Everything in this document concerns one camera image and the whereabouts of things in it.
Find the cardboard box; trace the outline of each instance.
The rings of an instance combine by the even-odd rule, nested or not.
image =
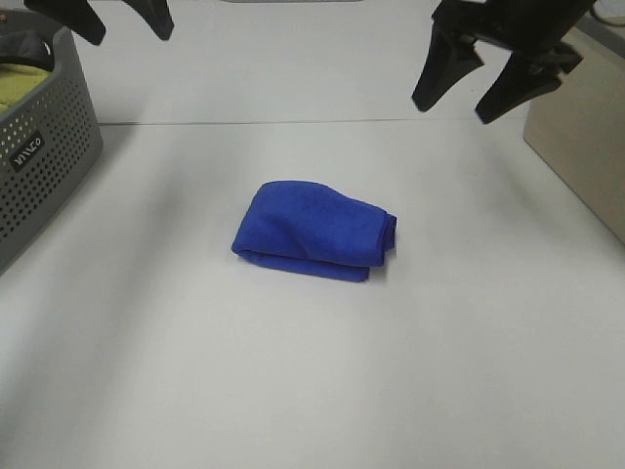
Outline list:
[[[524,137],[625,242],[625,29],[584,19],[564,40],[584,61],[532,102]]]

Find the gray plastic basket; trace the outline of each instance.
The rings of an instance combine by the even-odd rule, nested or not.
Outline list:
[[[23,10],[3,10],[0,34],[37,30],[55,54],[50,76],[0,114],[0,274],[59,211],[103,142],[71,32]]]

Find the folded towel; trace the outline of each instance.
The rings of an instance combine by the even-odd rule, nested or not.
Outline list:
[[[264,184],[232,251],[263,267],[364,281],[395,247],[396,217],[317,183]]]

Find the microfiber cloth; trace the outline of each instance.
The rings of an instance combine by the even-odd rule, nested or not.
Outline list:
[[[396,217],[318,183],[264,184],[232,251],[259,266],[364,281],[395,247]]]
[[[49,74],[34,66],[0,64],[0,113],[15,105]]]

